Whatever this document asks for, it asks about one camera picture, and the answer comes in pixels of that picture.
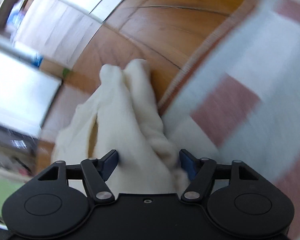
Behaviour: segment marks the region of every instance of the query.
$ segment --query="pink and white rug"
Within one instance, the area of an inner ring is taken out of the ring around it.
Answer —
[[[241,159],[290,197],[300,240],[300,0],[255,1],[197,50],[159,111],[178,148]]]

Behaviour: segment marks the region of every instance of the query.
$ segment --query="screw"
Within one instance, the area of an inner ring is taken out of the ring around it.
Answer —
[[[188,191],[184,194],[185,198],[187,199],[197,199],[200,197],[200,194],[195,191]]]
[[[109,198],[112,197],[112,194],[110,192],[108,192],[108,191],[101,191],[98,194],[96,194],[96,197],[98,199],[102,199],[102,200],[103,199],[109,199]]]

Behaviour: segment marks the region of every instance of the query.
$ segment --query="white cloth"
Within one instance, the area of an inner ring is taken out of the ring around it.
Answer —
[[[79,164],[86,159],[96,121],[93,156],[100,159],[112,149],[119,153],[118,166],[107,181],[116,197],[181,193],[188,179],[176,168],[178,149],[163,134],[146,61],[132,60],[125,70],[104,65],[100,80],[100,87],[77,106],[71,124],[59,133],[51,161]]]

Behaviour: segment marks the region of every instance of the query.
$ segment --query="wooden floor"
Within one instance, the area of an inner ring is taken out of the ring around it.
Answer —
[[[124,0],[93,36],[58,93],[43,127],[37,170],[49,164],[58,131],[100,85],[99,70],[146,59],[157,100],[191,54],[243,0]]]

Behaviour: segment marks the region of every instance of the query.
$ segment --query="pink stripe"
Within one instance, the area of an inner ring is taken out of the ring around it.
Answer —
[[[218,147],[259,101],[255,93],[226,75],[191,117]]]
[[[295,0],[281,0],[275,12],[300,23],[300,3]]]
[[[291,170],[276,183],[276,186],[285,193],[294,204],[295,215],[288,236],[292,240],[296,240],[300,236],[300,158],[294,163]]]

